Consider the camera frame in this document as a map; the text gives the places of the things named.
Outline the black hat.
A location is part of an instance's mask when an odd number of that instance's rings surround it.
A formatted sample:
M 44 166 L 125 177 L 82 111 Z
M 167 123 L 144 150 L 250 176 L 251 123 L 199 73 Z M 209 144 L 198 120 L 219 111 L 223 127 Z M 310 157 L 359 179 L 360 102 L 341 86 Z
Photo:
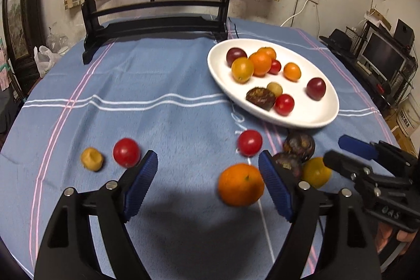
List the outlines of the black hat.
M 335 28 L 328 37 L 320 35 L 319 39 L 326 46 L 331 47 L 334 50 L 350 51 L 352 47 L 351 38 L 345 32 L 337 28 Z

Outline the red cherry tomato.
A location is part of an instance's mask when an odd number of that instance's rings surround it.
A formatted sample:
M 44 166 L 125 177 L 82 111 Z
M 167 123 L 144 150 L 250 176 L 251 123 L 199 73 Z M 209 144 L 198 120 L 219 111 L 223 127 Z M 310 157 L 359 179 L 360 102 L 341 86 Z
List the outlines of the red cherry tomato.
M 289 94 L 280 95 L 274 104 L 275 111 L 281 116 L 288 116 L 294 109 L 295 101 Z
M 271 75 L 277 75 L 281 71 L 281 64 L 278 60 L 271 61 L 271 68 L 269 69 L 268 73 Z
M 256 130 L 243 131 L 237 139 L 238 151 L 247 157 L 255 156 L 262 148 L 263 138 Z
M 141 150 L 136 141 L 123 138 L 114 145 L 112 156 L 120 166 L 132 168 L 141 159 Z

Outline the computer monitor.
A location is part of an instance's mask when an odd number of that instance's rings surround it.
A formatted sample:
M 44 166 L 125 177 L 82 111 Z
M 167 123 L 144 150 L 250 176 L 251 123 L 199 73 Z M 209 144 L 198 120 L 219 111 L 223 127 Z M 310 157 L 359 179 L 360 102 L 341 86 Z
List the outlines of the computer monitor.
M 362 49 L 360 61 L 371 67 L 385 81 L 391 82 L 405 64 L 404 57 L 394 46 L 372 32 Z

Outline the yellow-green round fruit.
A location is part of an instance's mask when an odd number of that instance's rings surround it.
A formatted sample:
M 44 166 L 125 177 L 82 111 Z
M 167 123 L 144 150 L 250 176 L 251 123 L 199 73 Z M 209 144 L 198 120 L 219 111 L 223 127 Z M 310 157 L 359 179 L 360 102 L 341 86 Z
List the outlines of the yellow-green round fruit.
M 328 168 L 322 157 L 315 157 L 307 161 L 303 166 L 302 179 L 313 188 L 322 188 L 331 178 L 332 170 Z

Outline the dark wooden framed cabinet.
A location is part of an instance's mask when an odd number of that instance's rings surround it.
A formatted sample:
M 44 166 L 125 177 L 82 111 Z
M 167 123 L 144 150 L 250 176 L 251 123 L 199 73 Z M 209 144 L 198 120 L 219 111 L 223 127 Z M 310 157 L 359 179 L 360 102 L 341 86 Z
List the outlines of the dark wooden framed cabinet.
M 40 0 L 4 0 L 4 33 L 8 59 L 24 92 L 40 78 L 33 49 L 43 43 Z

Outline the large orange mandarin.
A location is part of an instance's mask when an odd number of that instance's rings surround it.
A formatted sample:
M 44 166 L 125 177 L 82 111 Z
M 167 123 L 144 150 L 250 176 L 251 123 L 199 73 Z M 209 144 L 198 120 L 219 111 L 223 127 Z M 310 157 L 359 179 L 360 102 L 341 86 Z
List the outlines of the large orange mandarin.
M 253 205 L 261 198 L 264 189 L 265 183 L 260 171 L 245 163 L 229 166 L 220 174 L 217 183 L 219 198 L 233 207 Z

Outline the small orange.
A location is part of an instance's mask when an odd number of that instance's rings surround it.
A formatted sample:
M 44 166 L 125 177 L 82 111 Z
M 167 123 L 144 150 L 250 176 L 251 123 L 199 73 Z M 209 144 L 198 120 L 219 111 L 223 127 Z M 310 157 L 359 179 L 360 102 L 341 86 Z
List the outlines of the small orange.
M 289 62 L 283 68 L 283 75 L 287 80 L 297 82 L 301 78 L 302 73 L 297 64 Z

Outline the dark red plum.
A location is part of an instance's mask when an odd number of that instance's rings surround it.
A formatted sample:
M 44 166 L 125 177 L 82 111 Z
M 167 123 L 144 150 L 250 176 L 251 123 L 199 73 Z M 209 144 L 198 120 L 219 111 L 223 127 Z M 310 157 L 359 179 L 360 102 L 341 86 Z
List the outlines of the dark red plum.
M 326 93 L 325 81 L 320 77 L 312 78 L 306 86 L 306 94 L 313 100 L 321 100 Z
M 240 57 L 248 57 L 246 52 L 239 47 L 232 47 L 226 53 L 226 62 L 229 67 L 232 66 L 233 62 Z

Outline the red cherry tomato on plate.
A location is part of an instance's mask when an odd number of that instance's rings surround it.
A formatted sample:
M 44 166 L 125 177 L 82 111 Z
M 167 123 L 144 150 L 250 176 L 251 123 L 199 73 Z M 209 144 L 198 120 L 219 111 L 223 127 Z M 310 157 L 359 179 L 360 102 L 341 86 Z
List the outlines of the red cherry tomato on plate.
M 269 69 L 268 73 L 271 75 L 277 75 L 281 71 L 281 64 L 278 60 L 271 61 L 271 68 Z

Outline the orange mandarin left of pile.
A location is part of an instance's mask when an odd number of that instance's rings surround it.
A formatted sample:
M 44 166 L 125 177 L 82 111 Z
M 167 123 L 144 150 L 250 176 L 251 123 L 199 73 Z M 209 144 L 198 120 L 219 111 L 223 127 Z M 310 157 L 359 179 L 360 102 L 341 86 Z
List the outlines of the orange mandarin left of pile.
M 264 52 L 255 52 L 248 58 L 253 63 L 253 75 L 264 77 L 271 69 L 272 59 Z

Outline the white bucket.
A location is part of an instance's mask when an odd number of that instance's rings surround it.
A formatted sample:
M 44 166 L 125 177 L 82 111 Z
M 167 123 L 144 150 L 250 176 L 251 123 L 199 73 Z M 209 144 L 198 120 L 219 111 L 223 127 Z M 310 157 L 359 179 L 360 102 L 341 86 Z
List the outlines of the white bucket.
M 396 113 L 397 124 L 405 136 L 410 137 L 419 128 L 419 114 L 419 104 L 414 97 L 409 94 L 408 97 L 401 102 Z

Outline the dark mangosteen on plate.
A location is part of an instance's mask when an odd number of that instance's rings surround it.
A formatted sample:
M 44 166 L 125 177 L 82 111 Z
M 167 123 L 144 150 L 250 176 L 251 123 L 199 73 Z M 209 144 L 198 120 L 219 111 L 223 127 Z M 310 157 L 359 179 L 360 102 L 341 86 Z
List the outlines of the dark mangosteen on plate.
M 276 102 L 276 95 L 269 89 L 254 87 L 246 93 L 246 100 L 261 109 L 269 111 Z

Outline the dark mangosteen front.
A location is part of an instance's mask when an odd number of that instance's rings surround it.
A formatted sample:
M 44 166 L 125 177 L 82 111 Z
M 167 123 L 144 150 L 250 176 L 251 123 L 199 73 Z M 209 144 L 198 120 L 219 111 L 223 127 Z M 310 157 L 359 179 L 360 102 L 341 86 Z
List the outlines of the dark mangosteen front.
M 303 174 L 303 164 L 300 158 L 292 153 L 280 152 L 273 156 L 276 165 L 289 170 L 296 178 Z

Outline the black speaker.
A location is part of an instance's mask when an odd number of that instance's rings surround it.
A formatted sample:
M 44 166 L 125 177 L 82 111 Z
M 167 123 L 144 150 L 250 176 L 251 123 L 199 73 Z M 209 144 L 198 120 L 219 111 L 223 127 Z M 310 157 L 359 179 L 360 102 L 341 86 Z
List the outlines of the black speaker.
M 409 25 L 399 19 L 394 31 L 394 39 L 398 41 L 402 46 L 411 49 L 414 44 L 415 34 Z

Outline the small yellow dented fruit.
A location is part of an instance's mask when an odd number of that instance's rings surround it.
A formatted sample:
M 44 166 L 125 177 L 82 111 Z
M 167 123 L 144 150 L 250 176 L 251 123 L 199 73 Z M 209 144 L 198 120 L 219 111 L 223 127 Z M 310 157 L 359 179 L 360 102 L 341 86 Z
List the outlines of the small yellow dented fruit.
M 104 158 L 97 149 L 88 147 L 82 152 L 80 161 L 84 168 L 89 171 L 97 172 L 102 168 Z

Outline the small yellow-green fruit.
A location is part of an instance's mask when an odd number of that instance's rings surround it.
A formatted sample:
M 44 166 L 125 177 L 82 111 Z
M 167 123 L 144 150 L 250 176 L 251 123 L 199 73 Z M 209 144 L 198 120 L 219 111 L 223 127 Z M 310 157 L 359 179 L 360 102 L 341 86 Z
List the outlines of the small yellow-green fruit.
M 266 89 L 268 89 L 270 92 L 272 92 L 276 97 L 279 97 L 283 93 L 283 88 L 280 84 L 277 82 L 270 82 Z

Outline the blue striped tablecloth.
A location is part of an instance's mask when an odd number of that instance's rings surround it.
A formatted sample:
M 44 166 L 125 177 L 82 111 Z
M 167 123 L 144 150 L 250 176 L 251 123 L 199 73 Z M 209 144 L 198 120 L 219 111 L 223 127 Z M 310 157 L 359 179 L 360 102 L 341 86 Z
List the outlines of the blue striped tablecloth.
M 258 131 L 271 153 L 285 129 L 233 104 L 211 77 L 208 35 L 125 38 L 89 65 L 76 44 L 38 83 L 1 149 L 1 239 L 26 276 L 53 209 L 67 187 L 95 191 L 123 174 L 115 143 L 134 139 L 159 166 L 138 215 L 127 223 L 153 279 L 264 279 L 289 225 L 269 195 L 231 208 L 216 194 L 219 174 L 243 162 L 238 135 Z M 89 171 L 93 147 L 104 158 Z

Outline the white plastic bag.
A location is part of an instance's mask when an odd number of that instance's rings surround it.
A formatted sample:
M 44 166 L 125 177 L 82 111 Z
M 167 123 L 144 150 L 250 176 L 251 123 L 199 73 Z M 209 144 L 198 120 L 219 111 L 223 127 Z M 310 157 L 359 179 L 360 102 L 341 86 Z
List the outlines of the white plastic bag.
M 33 49 L 34 60 L 41 78 L 62 58 L 62 55 L 53 52 L 48 47 L 41 45 Z

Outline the dark mangosteen back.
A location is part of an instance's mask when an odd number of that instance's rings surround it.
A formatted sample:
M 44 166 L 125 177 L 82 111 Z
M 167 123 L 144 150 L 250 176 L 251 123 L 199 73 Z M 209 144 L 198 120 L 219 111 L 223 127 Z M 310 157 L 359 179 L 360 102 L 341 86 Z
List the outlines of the dark mangosteen back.
M 283 142 L 283 151 L 296 155 L 303 163 L 313 157 L 315 147 L 315 140 L 310 134 L 298 131 L 289 133 Z

